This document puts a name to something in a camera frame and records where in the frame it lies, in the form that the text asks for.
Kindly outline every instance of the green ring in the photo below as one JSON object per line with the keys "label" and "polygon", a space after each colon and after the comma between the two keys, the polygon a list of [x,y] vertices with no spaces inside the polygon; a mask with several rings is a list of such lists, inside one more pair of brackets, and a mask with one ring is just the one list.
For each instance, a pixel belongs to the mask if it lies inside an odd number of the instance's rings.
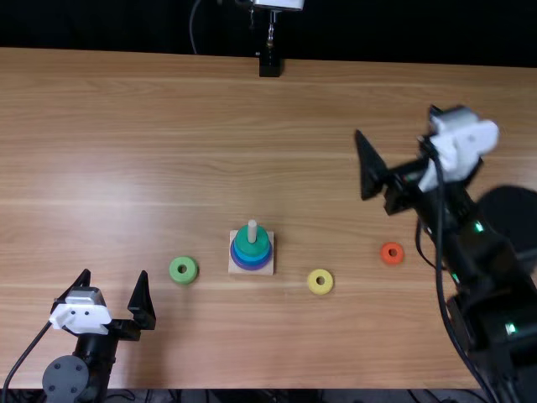
{"label": "green ring", "polygon": [[263,227],[258,225],[258,235],[254,243],[248,242],[248,225],[238,230],[235,237],[235,245],[243,254],[255,258],[259,255],[266,254],[270,247],[269,235]]}
{"label": "green ring", "polygon": [[[180,266],[185,266],[186,271],[181,273]],[[196,279],[198,276],[198,264],[188,256],[180,256],[175,258],[169,264],[169,276],[173,281],[179,284],[187,285]]]}

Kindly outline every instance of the orange ring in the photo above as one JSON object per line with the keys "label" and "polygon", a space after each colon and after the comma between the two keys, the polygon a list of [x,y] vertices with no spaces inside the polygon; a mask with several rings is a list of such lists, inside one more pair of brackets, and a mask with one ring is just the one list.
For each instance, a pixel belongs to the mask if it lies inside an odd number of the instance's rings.
{"label": "orange ring", "polygon": [[380,257],[384,263],[399,264],[404,259],[403,247],[396,242],[387,242],[380,249]]}

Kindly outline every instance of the cable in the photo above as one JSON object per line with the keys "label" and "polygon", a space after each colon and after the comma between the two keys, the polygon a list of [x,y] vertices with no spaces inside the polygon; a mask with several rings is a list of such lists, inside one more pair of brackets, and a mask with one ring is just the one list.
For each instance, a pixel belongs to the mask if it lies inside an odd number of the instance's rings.
{"label": "cable", "polygon": [[143,403],[149,403],[151,399],[153,399],[153,390],[148,389],[148,393],[145,394],[145,400],[143,401]]}
{"label": "cable", "polygon": [[414,401],[414,403],[421,403],[421,402],[418,400],[418,398],[414,395],[414,393],[412,393],[412,390],[407,389],[406,391],[409,392],[409,395],[410,395],[410,397],[412,398],[412,400]]}
{"label": "cable", "polygon": [[196,15],[196,9],[200,5],[201,0],[196,0],[194,2],[194,5],[192,6],[192,9],[190,10],[190,18],[188,20],[188,32],[190,34],[190,44],[192,45],[192,51],[194,52],[194,55],[198,54],[198,50],[196,49],[196,44],[194,43],[194,16]]}
{"label": "cable", "polygon": [[34,349],[35,345],[39,343],[39,340],[44,336],[45,333],[47,333],[47,330],[49,330],[49,327],[52,325],[52,323],[47,322],[46,325],[43,326],[43,328],[37,333],[37,336],[35,339],[30,343],[30,345],[24,350],[23,355],[20,356],[20,358],[17,360],[13,368],[11,368],[11,371],[9,371],[8,376],[6,377],[6,380],[3,383],[2,388],[2,403],[8,403],[8,389],[9,389],[9,382],[11,382],[11,378],[15,375],[17,372],[18,367],[22,365],[26,357],[29,356],[29,354]]}
{"label": "cable", "polygon": [[181,403],[181,393],[182,390],[172,390],[168,389],[168,393],[171,396],[171,399],[174,403]]}
{"label": "cable", "polygon": [[416,222],[416,234],[414,236],[414,242],[416,244],[416,250],[418,251],[418,254],[420,254],[421,258],[433,269],[435,269],[435,265],[427,259],[427,257],[424,255],[423,251],[421,250],[421,232],[423,231],[423,224],[421,220],[418,218],[418,221]]}
{"label": "cable", "polygon": [[474,397],[476,397],[477,399],[479,399],[480,401],[482,401],[483,403],[488,403],[485,399],[483,399],[482,396],[480,396],[479,394],[477,394],[476,392],[474,392],[473,390],[469,390],[469,389],[461,389],[462,392],[467,392],[469,395],[472,395]]}
{"label": "cable", "polygon": [[435,402],[437,402],[437,403],[442,403],[442,400],[438,399],[438,397],[436,397],[436,395],[435,395],[433,392],[431,392],[430,390],[428,390],[428,389],[424,389],[424,392],[425,392],[427,395],[429,395],[430,397],[432,397],[433,400],[434,400]]}
{"label": "cable", "polygon": [[129,389],[122,389],[122,391],[127,392],[129,396],[122,395],[121,393],[116,393],[114,395],[108,395],[106,400],[111,399],[112,397],[122,397],[123,399],[135,401],[136,395]]}
{"label": "cable", "polygon": [[438,218],[437,218],[437,224],[436,224],[436,239],[435,239],[435,246],[436,246],[435,279],[436,279],[436,296],[438,298],[438,306],[440,308],[440,314],[442,316],[442,321],[444,322],[444,327],[446,328],[447,335],[449,336],[451,342],[453,343],[453,347],[455,347],[455,350],[459,354],[459,357],[461,357],[462,362],[466,365],[470,373],[476,379],[481,389],[483,389],[490,403],[496,403],[496,399],[494,398],[494,395],[491,392],[491,390],[488,388],[488,385],[485,384],[485,381],[483,380],[482,376],[477,372],[476,368],[473,366],[472,362],[467,357],[464,350],[462,350],[462,347],[459,344],[459,341],[456,339],[455,330],[453,329],[453,325],[451,324],[450,318],[447,314],[446,300],[444,299],[444,284],[442,283],[442,248],[443,248],[442,237],[443,237],[443,232],[444,232],[444,197],[445,197],[444,174],[442,172],[442,165],[440,163],[440,158],[438,157],[438,154],[435,152],[435,150],[433,153],[431,153],[431,159],[435,163],[436,178],[438,180],[438,192],[437,192]]}

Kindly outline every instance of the wooden base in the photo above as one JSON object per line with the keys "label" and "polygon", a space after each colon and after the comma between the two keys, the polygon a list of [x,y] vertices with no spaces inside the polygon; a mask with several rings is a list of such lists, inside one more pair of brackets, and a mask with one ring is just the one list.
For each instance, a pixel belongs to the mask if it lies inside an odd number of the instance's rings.
{"label": "wooden base", "polygon": [[267,262],[265,266],[263,266],[259,270],[245,270],[241,267],[238,267],[235,262],[232,259],[231,254],[231,246],[233,239],[237,236],[238,231],[233,230],[229,233],[229,248],[227,250],[229,263],[227,265],[227,273],[230,275],[273,275],[274,274],[274,233],[272,231],[267,231],[268,239],[270,240],[270,244],[272,245],[272,257]]}

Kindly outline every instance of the black background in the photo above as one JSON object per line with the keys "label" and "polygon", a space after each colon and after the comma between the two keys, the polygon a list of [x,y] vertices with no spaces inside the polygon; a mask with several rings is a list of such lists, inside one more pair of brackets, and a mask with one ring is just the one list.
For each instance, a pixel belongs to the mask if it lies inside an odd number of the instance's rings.
{"label": "black background", "polygon": [[[0,45],[189,54],[193,0],[3,0]],[[305,0],[283,13],[286,58],[537,65],[536,1]],[[267,15],[258,15],[266,23]],[[202,54],[252,56],[265,35],[235,0],[201,0]]]}

